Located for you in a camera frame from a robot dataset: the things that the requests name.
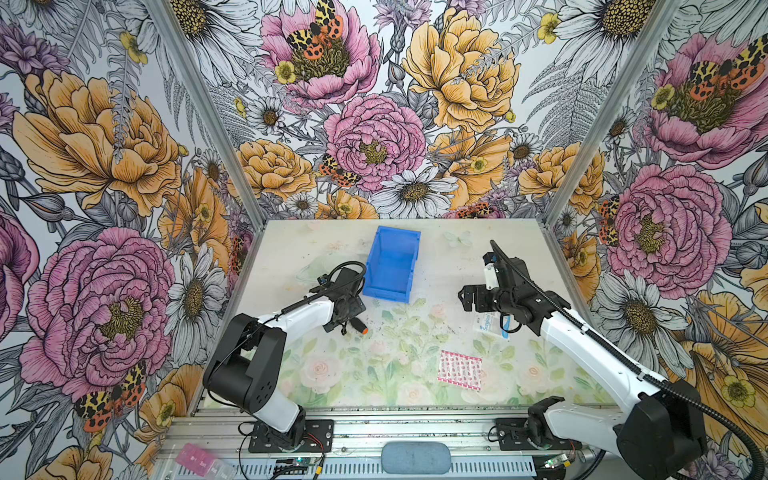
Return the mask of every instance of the orange flower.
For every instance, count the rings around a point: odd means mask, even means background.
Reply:
[[[30,74],[26,86],[48,116],[27,113],[14,116],[13,138],[29,158],[29,167],[40,175],[46,192],[86,192],[83,208],[98,204],[107,189],[134,200],[139,214],[148,217],[163,196],[181,185],[179,150],[148,98],[134,92],[130,123],[123,141],[122,159],[114,158],[113,96],[107,81],[92,78],[88,86],[78,77],[50,70]]]
[[[534,194],[537,198],[541,198],[548,192],[558,191],[580,146],[579,141],[566,148],[555,147],[536,155],[533,158],[533,161],[538,164],[536,168],[528,168],[520,174],[520,194]],[[603,194],[604,167],[605,154],[598,151],[592,158],[586,173],[581,176],[576,191],[571,195],[570,204],[578,213],[588,214]]]
[[[137,429],[134,437],[149,443],[165,435],[175,417],[187,416],[203,371],[202,365],[182,365],[171,370],[160,382],[155,394],[141,405],[139,416],[147,424]]]
[[[488,55],[497,55],[501,47],[498,33],[482,30],[477,17],[470,17],[466,10],[457,13],[449,8],[443,22],[441,32],[429,23],[413,32],[402,67],[419,83],[411,90],[434,92],[438,126],[484,131],[495,123],[493,117],[509,111],[520,64],[514,62],[512,52],[502,61],[491,63]],[[482,71],[468,71],[482,61]]]
[[[227,209],[214,193],[216,184],[199,167],[184,183],[184,193],[169,195],[157,220],[161,245],[173,251],[191,247],[195,253],[206,244],[214,250],[214,260],[226,272],[230,262],[230,236]]]
[[[369,204],[365,198],[353,196],[340,190],[336,195],[328,194],[327,205],[319,204],[315,218],[317,220],[329,218],[371,220],[379,218],[379,215],[373,205]]]
[[[312,164],[280,142],[249,141],[240,145],[235,154],[256,198],[267,192],[287,200],[290,195],[308,192],[316,186]],[[227,187],[236,197],[232,180]]]
[[[98,447],[88,450],[88,455],[80,447],[68,447],[27,480],[109,480],[111,463],[112,454],[101,452]]]
[[[475,133],[460,127],[449,134],[440,134],[429,151],[439,161],[450,161],[443,177],[456,177],[458,188],[451,192],[451,210],[471,205],[491,191],[504,179],[504,161],[512,138],[508,135],[494,139],[489,131],[475,139]]]
[[[568,261],[571,273],[576,278],[581,294],[589,302],[600,282],[601,267],[598,258],[598,239],[587,237],[586,233],[577,237],[576,232],[573,232],[563,243],[563,255]]]
[[[768,324],[730,292],[700,291],[689,308],[696,340],[680,345],[694,367],[685,381],[696,387],[701,402],[736,423],[757,443],[768,447]],[[670,381],[678,377],[667,369]],[[728,430],[704,417],[707,435],[720,443]],[[749,455],[741,442],[731,442],[737,454]]]

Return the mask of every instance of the blue plastic bin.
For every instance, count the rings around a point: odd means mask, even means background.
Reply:
[[[363,295],[409,303],[421,235],[411,230],[379,227],[366,261]]]

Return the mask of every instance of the floral tabletop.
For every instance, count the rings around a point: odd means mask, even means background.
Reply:
[[[530,405],[549,395],[587,404],[611,397],[563,352],[528,329],[484,331],[498,317],[467,313],[456,298],[481,283],[482,255],[496,240],[520,255],[533,280],[568,295],[535,220],[269,222],[238,312],[260,315],[295,302],[316,278],[347,260],[365,261],[380,224],[422,233],[409,304],[362,298],[365,336],[309,331],[287,345],[279,387],[307,408]],[[479,391],[438,381],[441,351],[482,359]],[[205,399],[203,406],[217,406]]]

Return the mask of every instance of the floral wallpaper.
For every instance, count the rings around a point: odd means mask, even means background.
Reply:
[[[762,2],[686,2],[670,29],[687,33],[660,43],[581,179],[586,194],[600,171],[595,202],[577,190],[554,225],[594,325],[764,452],[767,25]],[[743,478],[746,449],[705,421],[710,450],[688,474]]]
[[[253,241],[150,25],[0,1],[4,478],[149,478]]]
[[[143,1],[129,32],[167,58]],[[519,218],[548,209],[655,0],[170,3],[267,218]]]

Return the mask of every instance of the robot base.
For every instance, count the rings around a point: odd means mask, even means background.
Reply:
[[[248,452],[250,453],[281,453],[287,452],[286,449],[279,447],[280,440],[276,439],[273,430],[270,431],[269,427],[265,424],[261,425],[261,428],[256,428],[253,435],[250,438],[250,444],[248,445]],[[317,452],[320,453],[323,449],[325,452],[331,451],[333,445],[333,420],[306,420],[305,434],[310,433],[314,437],[323,443],[323,447],[317,445],[315,442],[304,439],[296,448],[291,452],[307,453]]]

